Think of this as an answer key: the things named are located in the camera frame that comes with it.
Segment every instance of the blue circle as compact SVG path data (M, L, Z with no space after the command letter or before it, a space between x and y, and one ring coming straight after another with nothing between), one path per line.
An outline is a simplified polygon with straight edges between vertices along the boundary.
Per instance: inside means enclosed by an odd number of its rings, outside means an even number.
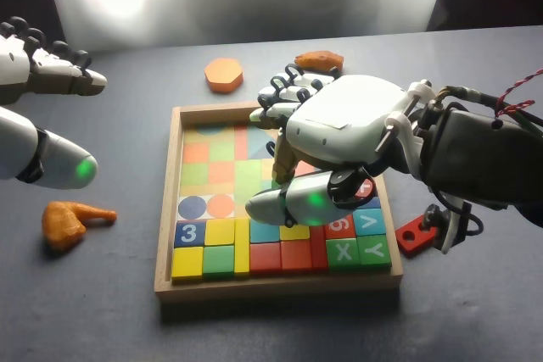
M200 135L216 135L217 133L221 133L227 126L226 125L203 125L203 126L196 126L196 131Z
M184 198L177 208L179 215L186 220L197 220L205 212L207 205L203 198L196 195Z

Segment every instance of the orange circle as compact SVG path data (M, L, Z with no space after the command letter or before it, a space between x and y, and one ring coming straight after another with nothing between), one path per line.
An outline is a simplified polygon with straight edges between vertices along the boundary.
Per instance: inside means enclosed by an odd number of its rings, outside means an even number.
M226 218L234 210L234 201L227 195L215 195L207 202L207 213L214 218Z

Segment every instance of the red wire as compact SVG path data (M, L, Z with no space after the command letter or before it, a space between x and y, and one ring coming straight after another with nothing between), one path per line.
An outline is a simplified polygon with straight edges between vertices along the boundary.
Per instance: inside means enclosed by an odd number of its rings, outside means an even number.
M524 109L524 108L527 108L528 106L530 105L533 105L535 103L535 101L533 100L528 100L528 101L524 101L522 103L517 103L517 104L514 104L514 105L509 105L507 107L505 107L504 109L500 110L500 107L501 105L503 105L503 101L505 100L506 96L509 95L509 93L511 93L511 91L515 88L518 88L519 86L521 86L522 84L528 82L529 80L531 80L532 78L534 78L535 76L537 75L541 75L543 74L543 68L537 70L534 74L532 75L528 75L526 78L524 78L523 80L520 80L520 81L517 81L513 84L513 86L511 86L510 88L508 88L505 93L503 95L501 95L499 98L498 98L498 101L495 105L495 117L497 118L498 116L502 115L502 114L514 114L515 112L517 112L517 110L520 110L520 109Z

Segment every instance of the blue block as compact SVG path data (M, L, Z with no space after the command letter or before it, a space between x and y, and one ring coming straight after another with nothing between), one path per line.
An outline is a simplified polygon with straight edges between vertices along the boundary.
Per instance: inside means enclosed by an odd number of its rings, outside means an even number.
M362 205L358 209L374 209L374 208L381 208L381 200L379 197L373 197L369 203L366 205Z
M355 230L358 237L387 233L381 209L357 209L353 213L353 219L355 220Z
M184 220L177 222L174 248L190 248L192 246L204 246L205 221L191 222Z
M251 243L279 242L279 226L261 224L256 220L250 222Z

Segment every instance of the hole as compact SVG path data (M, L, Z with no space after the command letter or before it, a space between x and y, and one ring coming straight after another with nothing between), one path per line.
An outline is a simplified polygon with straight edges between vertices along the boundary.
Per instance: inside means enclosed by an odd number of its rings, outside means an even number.
M415 234L411 231L405 231L401 237L403 237L404 240L409 241L409 242L412 242L415 240Z
M420 232L423 232L423 233L428 233L428 232L430 232L429 229L424 229L424 226L423 226L423 223L422 223L422 222L421 222L420 224L418 224L418 230L419 230Z
M492 122L492 125L490 125L492 127L492 129L494 129L495 131L501 129L501 127L503 126L503 121L502 120L499 120L499 119L496 119L495 121Z

